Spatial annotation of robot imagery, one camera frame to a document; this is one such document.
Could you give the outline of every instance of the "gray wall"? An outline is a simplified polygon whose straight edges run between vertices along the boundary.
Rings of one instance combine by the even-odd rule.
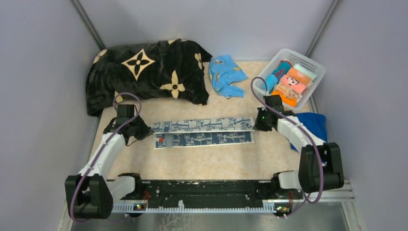
[[[54,231],[97,121],[84,89],[98,48],[68,0],[3,0],[0,31],[0,230]]]
[[[408,1],[345,0],[313,55],[317,91],[368,230],[407,230]]]
[[[213,56],[305,53],[332,0],[82,0],[107,46],[183,38]]]

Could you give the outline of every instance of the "blue fabric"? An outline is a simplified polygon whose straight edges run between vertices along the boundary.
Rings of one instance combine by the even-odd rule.
[[[275,85],[278,84],[278,78],[274,74],[270,74],[265,78],[265,82],[267,83],[268,94],[270,94]],[[262,85],[262,90],[265,90],[265,84]]]
[[[243,98],[244,91],[232,82],[240,82],[248,77],[229,55],[221,55],[210,62],[210,81],[214,90],[227,99],[230,97]]]
[[[273,88],[278,84],[283,75],[288,73],[292,65],[288,61],[281,61],[278,68],[265,78],[268,87],[268,94],[273,91]],[[265,90],[265,84],[262,84],[262,90]]]
[[[326,117],[312,112],[298,113],[297,118],[315,136],[327,142]]]

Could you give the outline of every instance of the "white plastic basket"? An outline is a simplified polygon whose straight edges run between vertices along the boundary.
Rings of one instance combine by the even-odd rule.
[[[313,80],[313,84],[309,86],[303,93],[302,98],[297,102],[296,107],[291,107],[285,103],[283,105],[288,107],[292,110],[300,110],[307,100],[312,95],[313,91],[316,89],[318,84],[320,83],[321,79],[323,78],[324,74],[326,73],[326,69],[318,64],[317,62],[307,58],[304,55],[301,55],[295,51],[290,49],[282,49],[280,50],[275,57],[267,64],[264,70],[258,75],[259,77],[265,79],[269,74],[271,74],[276,68],[278,68],[279,63],[281,60],[288,59],[291,61],[292,64],[300,64],[307,70],[315,73],[317,77]],[[257,95],[263,99],[263,96],[266,94],[265,90],[262,90],[263,82],[262,80],[255,80],[254,82],[254,90]]]

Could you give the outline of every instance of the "cartoon face print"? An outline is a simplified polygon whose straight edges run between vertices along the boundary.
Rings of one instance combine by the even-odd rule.
[[[299,94],[297,93],[297,92],[294,92],[293,90],[291,90],[289,93],[288,93],[288,100],[291,100],[291,99],[298,99],[299,98]]]
[[[289,86],[296,85],[299,83],[299,81],[297,81],[296,79],[292,77],[288,77],[288,82],[289,82]]]

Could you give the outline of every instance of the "beige mat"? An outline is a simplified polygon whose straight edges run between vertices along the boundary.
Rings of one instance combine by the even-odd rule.
[[[227,100],[213,90],[205,67],[205,86],[210,97],[208,105],[197,106],[173,98],[149,99],[143,102],[141,117],[151,125],[157,121],[252,116],[261,104],[252,95],[250,81],[267,62],[237,62],[249,80],[235,85],[245,89],[244,98]],[[102,131],[116,117],[112,107],[105,108],[99,124],[92,153],[98,147]],[[142,179],[195,179],[195,180],[247,180],[270,179],[275,172],[299,168],[300,155],[290,149],[286,138],[279,133],[255,132],[255,143],[212,147],[168,148],[153,150],[154,135],[125,147],[118,155],[109,173],[110,179],[125,172],[140,173]]]

